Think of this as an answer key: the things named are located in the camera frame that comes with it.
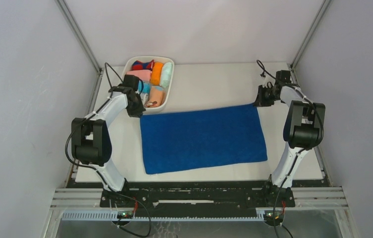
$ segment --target white basket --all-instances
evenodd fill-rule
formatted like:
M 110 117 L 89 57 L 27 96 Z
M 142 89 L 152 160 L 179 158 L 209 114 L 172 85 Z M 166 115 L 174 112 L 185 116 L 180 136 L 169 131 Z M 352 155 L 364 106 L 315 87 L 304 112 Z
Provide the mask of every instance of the white basket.
M 130 60 L 128 60 L 128 62 L 126 63 L 125 68 L 123 69 L 122 78 L 125 77 L 125 74 L 128 71 L 131 71 L 132 64 L 137 60 L 141 61 L 141 62 L 150 62 L 150 61 L 154 60 L 154 62 L 161 62 L 163 64 L 167 63 L 167 62 L 172 63 L 172 75 L 170 76 L 169 86 L 167 88 L 164 88 L 164 96 L 163 96 L 162 104 L 158 107 L 155 107 L 155 108 L 146 108 L 146 111 L 144 112 L 145 114 L 159 113 L 164 109 L 164 107 L 166 106 L 166 103 L 167 103 L 167 99 L 169 98 L 170 88 L 172 87 L 172 81 L 173 81 L 174 62 L 173 62 L 173 60 L 171 60 L 169 58 L 159 57 L 159 56 L 137 56 L 137 57 L 133 57 Z

